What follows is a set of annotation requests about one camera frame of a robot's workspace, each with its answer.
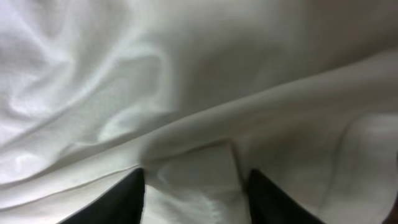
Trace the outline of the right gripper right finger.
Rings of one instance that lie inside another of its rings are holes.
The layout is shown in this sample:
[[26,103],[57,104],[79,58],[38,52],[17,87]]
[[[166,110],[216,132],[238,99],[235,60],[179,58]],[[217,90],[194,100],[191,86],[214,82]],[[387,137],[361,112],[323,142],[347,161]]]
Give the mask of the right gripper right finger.
[[246,185],[252,224],[325,224],[257,169]]

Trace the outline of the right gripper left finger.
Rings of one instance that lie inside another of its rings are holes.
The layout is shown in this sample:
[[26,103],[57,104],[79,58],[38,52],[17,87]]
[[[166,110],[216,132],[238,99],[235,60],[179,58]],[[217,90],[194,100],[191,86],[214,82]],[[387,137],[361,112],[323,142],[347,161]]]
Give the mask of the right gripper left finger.
[[145,186],[144,170],[138,168],[62,224],[140,224]]

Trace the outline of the white t-shirt with pixel logo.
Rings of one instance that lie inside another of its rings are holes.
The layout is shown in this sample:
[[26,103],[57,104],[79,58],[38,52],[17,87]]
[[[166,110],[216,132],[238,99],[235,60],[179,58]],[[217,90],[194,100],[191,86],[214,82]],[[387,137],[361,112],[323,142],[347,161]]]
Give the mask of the white t-shirt with pixel logo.
[[1,222],[136,169],[142,223],[250,223],[261,171],[324,223],[397,198],[396,1],[2,1]]

